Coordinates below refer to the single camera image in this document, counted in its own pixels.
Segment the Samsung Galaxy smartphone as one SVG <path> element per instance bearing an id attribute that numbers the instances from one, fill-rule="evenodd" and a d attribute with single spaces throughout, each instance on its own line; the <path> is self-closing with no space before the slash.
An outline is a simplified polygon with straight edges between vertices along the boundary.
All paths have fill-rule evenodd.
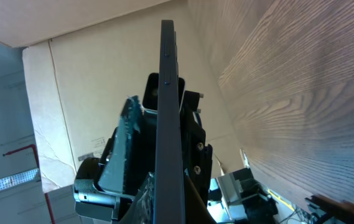
<path id="1" fill-rule="evenodd" d="M 174 22 L 161 21 L 154 223 L 185 223 L 179 84 Z"/>

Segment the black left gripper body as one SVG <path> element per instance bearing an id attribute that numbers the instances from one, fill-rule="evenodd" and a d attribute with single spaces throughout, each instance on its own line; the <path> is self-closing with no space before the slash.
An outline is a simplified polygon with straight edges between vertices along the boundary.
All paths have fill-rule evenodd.
<path id="1" fill-rule="evenodd" d="M 192 181 L 207 206 L 213 148 L 211 145 L 205 145 L 205 130 L 198 114 L 198 103 L 201 98 L 200 93 L 184 92 L 180 114 L 182 161 L 184 175 Z M 147 111 L 142 113 L 142 134 L 139 138 L 142 149 L 139 151 L 139 165 L 144 171 L 145 180 L 149 172 L 155 174 L 157 116 Z M 81 217 L 119 223 L 137 195 L 111 195 L 98 186 L 98 179 L 111 155 L 115 132 L 116 129 L 108 139 L 101 157 L 86 158 L 78 169 L 73 185 L 73 196 L 75 211 Z"/>

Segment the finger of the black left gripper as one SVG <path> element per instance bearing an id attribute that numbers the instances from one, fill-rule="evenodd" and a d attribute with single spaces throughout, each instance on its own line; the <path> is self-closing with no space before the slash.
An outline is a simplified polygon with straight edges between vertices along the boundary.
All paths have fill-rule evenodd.
<path id="1" fill-rule="evenodd" d="M 142 123 L 139 97 L 130 96 L 119 116 L 110 158 L 98 179 L 98 186 L 107 194 L 134 196 L 144 181 L 144 171 L 139 165 Z"/>

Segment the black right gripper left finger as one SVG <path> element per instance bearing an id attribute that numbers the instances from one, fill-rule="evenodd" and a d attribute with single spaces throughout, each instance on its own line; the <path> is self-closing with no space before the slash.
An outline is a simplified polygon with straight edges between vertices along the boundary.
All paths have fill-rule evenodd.
<path id="1" fill-rule="evenodd" d="M 149 172 L 119 224 L 153 224 L 154 174 Z"/>

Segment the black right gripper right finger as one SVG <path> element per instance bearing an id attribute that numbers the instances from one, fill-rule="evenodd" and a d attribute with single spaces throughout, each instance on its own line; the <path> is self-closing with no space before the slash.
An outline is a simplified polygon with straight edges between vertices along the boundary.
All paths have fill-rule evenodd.
<path id="1" fill-rule="evenodd" d="M 184 176 L 186 224 L 216 224 L 198 194 L 194 184 Z"/>

